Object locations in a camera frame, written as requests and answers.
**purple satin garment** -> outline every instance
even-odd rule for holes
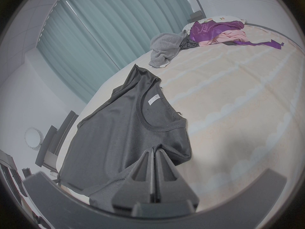
[[[241,21],[219,22],[209,21],[200,24],[196,21],[190,30],[190,39],[196,42],[209,41],[228,30],[240,30],[244,27]]]
[[[257,45],[267,45],[269,47],[273,47],[276,49],[281,49],[281,46],[284,46],[284,43],[282,42],[279,44],[278,42],[271,40],[270,42],[260,42],[260,43],[252,43],[252,42],[241,42],[241,41],[234,41],[238,45],[251,45],[251,46],[257,46]]]

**gray towel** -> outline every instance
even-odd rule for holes
[[[161,33],[155,36],[150,42],[150,49],[153,51],[149,65],[160,68],[165,64],[165,59],[172,60],[176,57],[180,50],[180,44],[187,35],[186,30],[184,30],[180,34]]]

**pink cloth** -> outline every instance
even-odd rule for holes
[[[249,39],[247,38],[246,33],[244,31],[228,30],[228,31],[224,31],[223,33],[219,34],[212,40],[199,42],[199,46],[203,47],[203,46],[214,44],[214,43],[232,42],[232,41],[248,42]]]

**pillow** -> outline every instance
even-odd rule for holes
[[[209,17],[209,18],[206,18],[206,19],[202,19],[202,20],[199,20],[198,22],[199,23],[205,23],[205,22],[208,22],[210,20],[213,20],[217,23],[219,22],[231,22],[231,21],[241,21],[243,24],[245,24],[247,21],[246,20],[241,20],[237,17],[234,17],[234,16],[230,16],[230,15],[221,15],[221,16],[214,16],[214,17]],[[188,34],[190,34],[190,29],[192,28],[193,24],[195,22],[192,22],[192,23],[189,23],[187,24],[183,29],[183,30],[186,30]]]

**beige bed sheet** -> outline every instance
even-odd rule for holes
[[[304,53],[277,33],[252,26],[243,30],[251,42],[285,44],[281,50],[224,44],[182,50],[159,69],[148,65],[150,52],[142,55],[105,82],[82,111],[60,150],[57,170],[76,125],[110,98],[136,63],[162,79],[165,97],[187,119],[193,156],[177,169],[200,198],[197,211],[234,196],[266,168],[287,177],[263,225],[286,200],[305,164]]]

